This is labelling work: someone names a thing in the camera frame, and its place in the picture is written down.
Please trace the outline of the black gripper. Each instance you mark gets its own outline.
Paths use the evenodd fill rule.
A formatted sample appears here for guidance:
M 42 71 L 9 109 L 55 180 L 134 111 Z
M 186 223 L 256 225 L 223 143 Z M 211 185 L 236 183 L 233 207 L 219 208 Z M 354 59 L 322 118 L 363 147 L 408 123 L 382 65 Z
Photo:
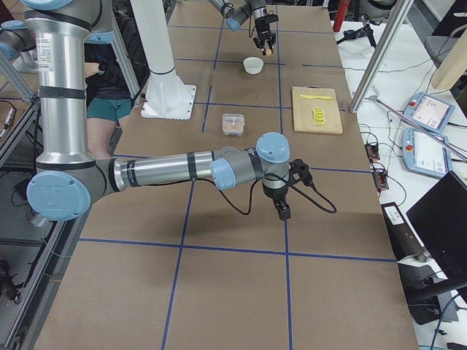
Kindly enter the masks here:
M 268 197 L 273 200 L 274 207 L 277 209 L 280 220 L 289 220 L 291 218 L 290 207 L 286 201 L 287 189 L 269 189 Z
M 259 47 L 262 55 L 266 55 L 265 46 L 269 47 L 270 53 L 274 53 L 274 45 L 276 43 L 276 34 L 271 32 L 270 24 L 277 22 L 276 14 L 266 14 L 263 17 L 255 19 L 255 29 L 257 36 L 253 41 Z

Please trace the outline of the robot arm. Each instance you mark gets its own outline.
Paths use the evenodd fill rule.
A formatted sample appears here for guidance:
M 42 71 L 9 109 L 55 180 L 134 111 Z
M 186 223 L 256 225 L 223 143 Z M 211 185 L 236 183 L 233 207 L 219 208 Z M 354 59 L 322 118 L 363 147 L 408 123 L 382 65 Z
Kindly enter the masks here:
M 35 33 L 43 153 L 36 159 L 38 174 L 28 183 L 32 209 L 47 219 L 63 222 L 84 214 L 99 199 L 129 187 L 197 181 L 212 177 L 219 190 L 248 181 L 262 181 L 281 220 L 290 219 L 285 196 L 289 184 L 289 143 L 276 132 L 263 134 L 255 147 L 226 147 L 207 152 L 148 159 L 95 160 L 87 148 L 85 40 L 113 39 L 111 1 L 22 1 L 26 29 Z M 235 8 L 209 1 L 232 30 L 251 17 L 263 54 L 275 44 L 265 1 L 245 1 Z M 190 118 L 195 85 L 177 76 L 162 1 L 131 1 L 150 76 L 143 117 Z
M 247 20 L 254 20 L 256 36 L 250 37 L 263 56 L 271 56 L 274 53 L 276 34 L 271 31 L 270 25 L 279 21 L 278 15 L 266 8 L 265 1 L 245 1 L 240 7 L 235 7 L 230 1 L 212 0 L 209 3 L 225 18 L 228 27 L 232 31 L 240 29 Z

